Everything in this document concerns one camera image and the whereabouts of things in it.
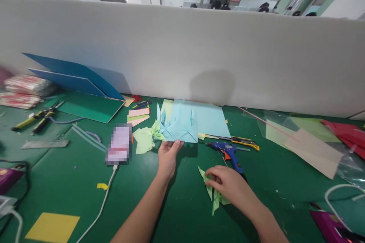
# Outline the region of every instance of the red paper flower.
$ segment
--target red paper flower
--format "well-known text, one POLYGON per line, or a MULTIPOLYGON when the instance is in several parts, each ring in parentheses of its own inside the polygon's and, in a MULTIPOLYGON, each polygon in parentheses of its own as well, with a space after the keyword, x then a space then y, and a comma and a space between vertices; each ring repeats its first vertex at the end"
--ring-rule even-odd
POLYGON ((136 103, 136 102, 138 102, 138 101, 142 101, 142 99, 141 99, 141 96, 139 96, 139 95, 132 95, 132 98, 134 98, 134 103, 136 103))

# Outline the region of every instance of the green board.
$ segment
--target green board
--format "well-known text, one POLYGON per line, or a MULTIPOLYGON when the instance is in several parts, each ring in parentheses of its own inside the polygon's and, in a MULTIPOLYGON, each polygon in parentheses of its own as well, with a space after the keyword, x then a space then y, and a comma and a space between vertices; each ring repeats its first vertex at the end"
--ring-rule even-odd
POLYGON ((46 103, 45 107, 51 107, 57 100, 65 101, 58 111, 102 123, 108 123, 123 105, 123 102, 114 99, 68 90, 46 103))

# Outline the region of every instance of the blue foam board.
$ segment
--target blue foam board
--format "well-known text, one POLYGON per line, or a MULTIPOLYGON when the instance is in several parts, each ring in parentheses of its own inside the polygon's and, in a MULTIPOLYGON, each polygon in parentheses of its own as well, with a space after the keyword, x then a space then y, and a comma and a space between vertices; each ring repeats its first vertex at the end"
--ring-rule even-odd
POLYGON ((23 54, 55 73, 89 79, 107 97, 124 100, 123 96, 111 84, 109 84, 103 77, 84 65, 59 59, 38 56, 30 53, 23 54))
POLYGON ((106 97, 106 95, 99 88, 97 88, 91 81, 86 78, 59 74, 51 71, 43 71, 31 68, 28 69, 40 76, 41 78, 50 80, 51 82, 54 82, 55 84, 65 89, 71 89, 79 91, 81 93, 106 97))

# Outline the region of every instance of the metal ruler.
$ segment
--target metal ruler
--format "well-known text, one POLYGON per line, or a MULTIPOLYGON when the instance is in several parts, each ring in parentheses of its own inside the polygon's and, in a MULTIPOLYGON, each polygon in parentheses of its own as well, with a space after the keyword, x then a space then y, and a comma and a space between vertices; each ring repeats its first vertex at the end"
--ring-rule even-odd
POLYGON ((36 148, 62 148, 66 147, 69 143, 69 140, 54 140, 54 141, 27 141, 22 149, 36 149, 36 148))

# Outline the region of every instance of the white wire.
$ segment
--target white wire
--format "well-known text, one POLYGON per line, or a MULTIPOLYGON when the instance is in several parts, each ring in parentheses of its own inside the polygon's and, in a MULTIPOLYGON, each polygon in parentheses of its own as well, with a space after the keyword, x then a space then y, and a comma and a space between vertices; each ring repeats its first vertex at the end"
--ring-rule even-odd
POLYGON ((22 233, 23 219, 22 216, 15 210, 11 210, 10 213, 12 213, 19 221, 18 231, 16 232, 15 236, 15 243, 19 243, 20 235, 22 233))
POLYGON ((336 212, 335 208, 333 208, 333 206, 331 205, 331 203, 329 202, 328 200, 328 196, 330 195, 330 193, 332 193, 334 190, 337 190, 339 188, 342 188, 342 187, 351 187, 351 188, 356 188, 360 191, 362 191, 363 193, 365 193, 365 191, 363 189, 361 189, 360 187, 358 186, 355 186, 355 185, 350 185, 350 184, 339 184, 339 185, 336 185, 336 186, 333 186, 332 188, 329 188, 327 190, 327 192, 324 194, 324 199, 326 200, 328 206, 331 208, 331 210, 333 211, 333 213, 335 214, 335 216, 338 218, 338 220, 342 223, 342 225, 348 229, 350 232, 352 232, 350 230, 350 228, 345 224, 345 222, 341 219, 341 217, 338 215, 338 213, 336 212))
POLYGON ((102 204, 102 207, 100 209, 100 212, 98 214, 98 216, 96 217, 96 219, 94 220, 94 222, 90 225, 90 227, 84 232, 84 234, 79 238, 79 240, 76 242, 76 243, 79 243, 83 238, 84 236, 89 232, 89 230, 94 226, 94 224, 98 221, 100 215, 102 214, 102 211, 104 209, 104 205, 105 205, 105 201, 106 201, 106 198, 108 196, 108 193, 109 193, 109 189, 110 189, 110 185, 111 185, 111 181, 113 180, 113 177, 115 175, 115 172, 117 171, 117 167, 118 165, 114 165, 113 167, 113 174, 111 175, 111 178, 109 180, 109 183, 108 183, 108 188, 106 190, 106 193, 105 193, 105 197, 104 197, 104 201, 103 201, 103 204, 102 204))

